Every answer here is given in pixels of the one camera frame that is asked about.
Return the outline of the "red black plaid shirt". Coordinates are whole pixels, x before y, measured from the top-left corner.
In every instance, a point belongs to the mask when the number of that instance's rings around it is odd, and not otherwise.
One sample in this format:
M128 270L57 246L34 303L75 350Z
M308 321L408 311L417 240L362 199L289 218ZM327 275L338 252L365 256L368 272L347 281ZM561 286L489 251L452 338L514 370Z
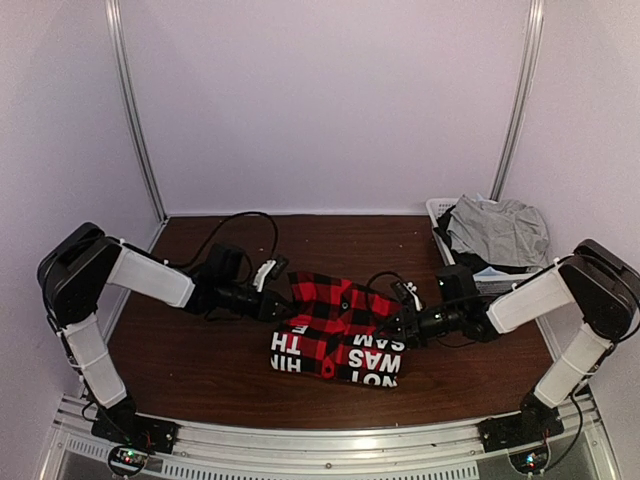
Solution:
M371 288L322 274L288 275L296 315L273 332L271 367L361 384L395 388L406 344L377 331L401 305Z

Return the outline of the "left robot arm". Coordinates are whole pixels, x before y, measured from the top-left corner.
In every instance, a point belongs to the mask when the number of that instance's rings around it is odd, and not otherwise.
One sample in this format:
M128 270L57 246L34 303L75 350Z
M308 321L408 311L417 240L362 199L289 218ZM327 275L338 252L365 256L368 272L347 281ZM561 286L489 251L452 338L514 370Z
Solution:
M104 288L117 286L193 315L224 309L260 322L292 316L292 302L267 286L286 269L287 259L268 259L252 279L239 281L244 257L238 247L215 244L203 262L172 264L86 222L39 264L50 325L91 393L98 421L121 443L137 442L144 424L97 324Z

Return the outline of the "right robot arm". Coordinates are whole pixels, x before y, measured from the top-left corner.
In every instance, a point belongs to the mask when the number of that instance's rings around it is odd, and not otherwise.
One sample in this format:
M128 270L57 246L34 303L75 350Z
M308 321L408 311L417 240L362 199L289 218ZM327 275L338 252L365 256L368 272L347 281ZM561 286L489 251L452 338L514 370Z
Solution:
M499 295L481 293L462 265L445 267L437 282L442 302L431 307L421 304L414 286L396 282L400 310L379 323L374 337L416 348L458 332L487 343L533 320L568 312L580 316L577 332L513 419L513 433L526 442L545 431L554 410L639 329L638 271L592 239Z

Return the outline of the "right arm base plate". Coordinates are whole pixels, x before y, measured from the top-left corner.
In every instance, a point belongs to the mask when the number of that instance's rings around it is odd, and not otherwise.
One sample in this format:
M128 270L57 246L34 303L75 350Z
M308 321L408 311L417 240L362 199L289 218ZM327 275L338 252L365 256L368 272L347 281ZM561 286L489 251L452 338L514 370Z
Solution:
M557 408L525 407L519 413L492 417L477 424L486 453L513 449L560 435L564 425Z

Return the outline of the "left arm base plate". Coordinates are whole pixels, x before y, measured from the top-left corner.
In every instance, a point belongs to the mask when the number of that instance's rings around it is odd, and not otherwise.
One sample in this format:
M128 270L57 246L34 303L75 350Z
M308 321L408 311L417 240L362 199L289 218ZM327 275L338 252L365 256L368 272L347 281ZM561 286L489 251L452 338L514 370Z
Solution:
M91 434L148 453L171 454L178 429L175 422L143 416L128 407L114 407L98 411Z

